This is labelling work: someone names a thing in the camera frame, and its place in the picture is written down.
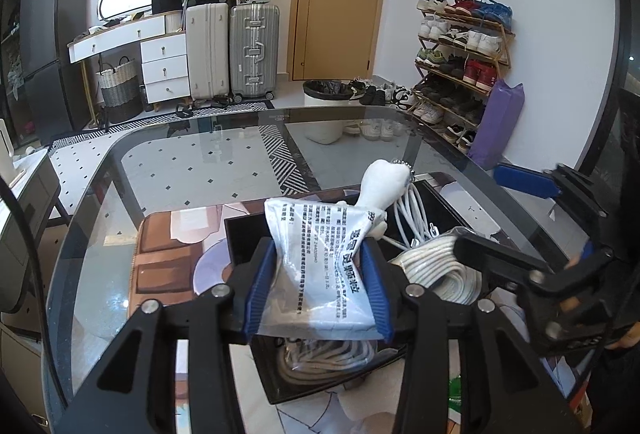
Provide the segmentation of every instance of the glass table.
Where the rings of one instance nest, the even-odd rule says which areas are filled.
[[[369,118],[393,122],[394,135],[369,141],[342,134],[349,121]],[[92,148],[75,147],[78,154]],[[146,216],[210,205],[237,210],[250,200],[354,186],[370,163],[381,158],[413,165],[417,178],[438,187],[476,230],[501,234],[555,269],[566,264],[549,232],[553,223],[541,226],[489,173],[431,129],[393,109],[273,109],[140,128],[104,155],[72,218],[50,284],[52,348],[67,399],[73,399],[127,319],[136,234]],[[548,208],[540,212],[546,218]],[[253,361],[243,348],[248,349],[234,347],[232,357],[247,432],[293,432],[260,394]],[[55,427],[60,404],[48,374],[43,382]],[[179,417],[178,426],[185,421]]]

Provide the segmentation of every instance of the silver suitcase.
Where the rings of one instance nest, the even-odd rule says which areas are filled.
[[[228,5],[191,6],[185,26],[191,96],[195,100],[228,96]]]
[[[280,10],[273,4],[231,9],[229,62],[234,102],[242,98],[273,98],[278,71]]]

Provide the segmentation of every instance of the white suitcase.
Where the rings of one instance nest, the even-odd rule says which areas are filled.
[[[228,24],[226,3],[187,8],[187,65],[195,100],[229,94]]]

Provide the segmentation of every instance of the purple bag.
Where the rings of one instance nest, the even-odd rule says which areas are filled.
[[[468,153],[468,156],[483,169],[492,169],[500,163],[523,105],[522,84],[512,88],[504,80],[495,83],[478,133]]]

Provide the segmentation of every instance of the blue sneaker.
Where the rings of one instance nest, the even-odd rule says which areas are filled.
[[[504,26],[504,29],[511,31],[513,10],[500,2],[487,1],[480,0],[480,7],[472,11],[473,16],[500,23]]]

